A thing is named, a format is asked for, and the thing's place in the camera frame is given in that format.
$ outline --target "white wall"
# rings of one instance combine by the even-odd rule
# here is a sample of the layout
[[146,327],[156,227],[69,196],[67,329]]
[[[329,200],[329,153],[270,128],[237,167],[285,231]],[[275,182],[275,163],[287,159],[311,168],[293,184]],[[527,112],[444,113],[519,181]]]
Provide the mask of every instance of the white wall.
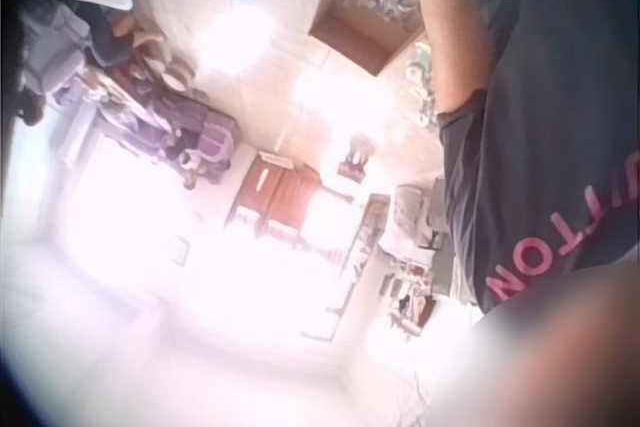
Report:
[[217,349],[170,306],[110,295],[50,245],[3,254],[2,353],[50,425],[362,425],[330,376]]
[[45,234],[46,203],[64,173],[56,151],[69,124],[70,119],[51,108],[34,127],[16,119],[2,219],[3,245],[32,241]]

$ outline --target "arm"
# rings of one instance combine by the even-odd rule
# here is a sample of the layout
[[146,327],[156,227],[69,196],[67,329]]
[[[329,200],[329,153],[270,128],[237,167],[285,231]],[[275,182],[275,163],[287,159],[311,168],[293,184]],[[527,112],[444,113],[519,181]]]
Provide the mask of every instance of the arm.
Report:
[[439,112],[454,112],[486,89],[491,52],[475,0],[420,0],[431,44],[433,87]]

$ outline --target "cardboard box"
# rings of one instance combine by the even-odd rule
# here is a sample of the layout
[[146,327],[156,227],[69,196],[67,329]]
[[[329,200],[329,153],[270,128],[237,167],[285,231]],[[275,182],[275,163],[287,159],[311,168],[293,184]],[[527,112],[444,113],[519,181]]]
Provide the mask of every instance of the cardboard box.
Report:
[[309,35],[377,76],[423,33],[419,10],[401,25],[385,21],[373,9],[320,0]]

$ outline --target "dark gray t-shirt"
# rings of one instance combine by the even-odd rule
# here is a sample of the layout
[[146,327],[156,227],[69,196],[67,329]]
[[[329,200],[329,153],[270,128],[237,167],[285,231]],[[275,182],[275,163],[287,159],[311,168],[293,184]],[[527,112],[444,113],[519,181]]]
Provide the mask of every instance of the dark gray t-shirt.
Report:
[[639,239],[638,0],[505,0],[487,91],[440,115],[447,220],[488,312]]

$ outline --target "wooden cabinet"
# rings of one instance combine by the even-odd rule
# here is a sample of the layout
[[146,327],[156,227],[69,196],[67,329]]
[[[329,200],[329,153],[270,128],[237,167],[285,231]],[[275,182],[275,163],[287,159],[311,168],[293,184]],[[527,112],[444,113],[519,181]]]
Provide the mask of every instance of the wooden cabinet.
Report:
[[309,166],[289,170],[257,157],[238,192],[228,221],[250,211],[256,231],[264,233],[270,223],[299,232],[309,202],[321,187],[320,175]]
[[275,221],[298,232],[302,230],[309,202],[321,185],[320,176],[309,166],[285,171],[273,195],[267,222]]
[[237,208],[242,207],[256,212],[260,217],[265,216],[283,173],[282,167],[256,157],[236,196],[231,214],[235,214]]

